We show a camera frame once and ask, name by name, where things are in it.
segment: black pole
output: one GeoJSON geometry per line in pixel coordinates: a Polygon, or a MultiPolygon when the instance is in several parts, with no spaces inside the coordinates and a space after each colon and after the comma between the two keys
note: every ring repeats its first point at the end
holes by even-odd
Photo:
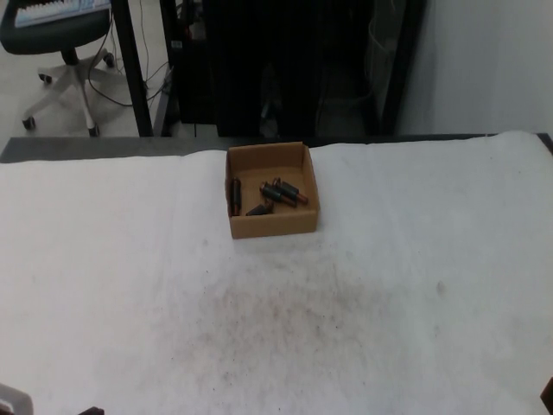
{"type": "Polygon", "coordinates": [[[140,68],[140,59],[138,58],[135,32],[130,18],[129,1],[112,0],[111,10],[118,29],[119,46],[123,56],[127,83],[129,84],[132,108],[137,119],[138,134],[140,137],[152,137],[154,132],[149,116],[148,100],[146,99],[146,89],[140,68]]]}
{"type": "Polygon", "coordinates": [[[404,98],[410,66],[423,25],[426,1],[407,0],[405,3],[404,21],[397,41],[396,59],[391,70],[390,85],[382,114],[381,133],[384,135],[393,135],[396,130],[397,117],[404,98]]]}

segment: office chair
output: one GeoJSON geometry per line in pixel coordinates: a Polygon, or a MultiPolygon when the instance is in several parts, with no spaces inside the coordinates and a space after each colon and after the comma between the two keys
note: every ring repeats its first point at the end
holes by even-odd
{"type": "Polygon", "coordinates": [[[33,115],[56,101],[69,86],[73,85],[79,95],[79,104],[85,114],[86,127],[90,137],[99,135],[99,127],[94,122],[85,94],[85,82],[90,68],[91,80],[104,80],[106,77],[120,77],[96,68],[104,61],[113,67],[113,55],[102,49],[98,55],[79,60],[75,48],[96,41],[110,30],[110,11],[103,10],[88,15],[43,23],[26,28],[15,27],[17,9],[29,4],[29,0],[9,0],[2,24],[0,25],[0,42],[10,54],[50,54],[61,52],[65,65],[50,68],[39,68],[38,76],[49,85],[36,102],[23,114],[22,121],[26,130],[35,128],[33,115]]]}

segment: open cardboard box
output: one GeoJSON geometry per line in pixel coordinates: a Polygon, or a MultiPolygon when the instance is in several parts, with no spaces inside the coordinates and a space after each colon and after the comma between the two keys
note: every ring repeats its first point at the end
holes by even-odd
{"type": "Polygon", "coordinates": [[[226,155],[226,205],[231,234],[234,239],[260,236],[309,233],[317,229],[319,193],[313,172],[309,148],[302,143],[248,145],[233,147],[226,155]],[[232,216],[231,182],[237,177],[242,182],[242,209],[240,216],[232,216]],[[300,189],[309,198],[307,205],[290,207],[275,203],[273,214],[245,216],[264,202],[259,192],[262,183],[272,183],[280,177],[300,189]]]}

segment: black table edge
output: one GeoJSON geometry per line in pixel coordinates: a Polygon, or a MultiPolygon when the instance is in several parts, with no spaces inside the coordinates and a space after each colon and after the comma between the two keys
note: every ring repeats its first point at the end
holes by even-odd
{"type": "MultiPolygon", "coordinates": [[[[496,134],[445,134],[382,137],[318,137],[298,140],[252,138],[141,138],[114,137],[89,139],[83,137],[13,137],[0,155],[0,163],[28,161],[93,160],[132,156],[185,156],[203,150],[228,150],[248,144],[267,144],[303,141],[311,148],[330,144],[415,143],[421,141],[467,140],[496,134]]],[[[553,156],[553,141],[549,134],[537,134],[553,156]]]]}

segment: white cloth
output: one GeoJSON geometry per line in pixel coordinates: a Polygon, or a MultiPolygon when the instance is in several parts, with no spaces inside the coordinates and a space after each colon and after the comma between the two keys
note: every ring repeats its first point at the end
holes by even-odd
{"type": "Polygon", "coordinates": [[[224,152],[0,165],[0,382],[38,414],[545,413],[540,140],[312,155],[319,231],[245,240],[224,152]]]}

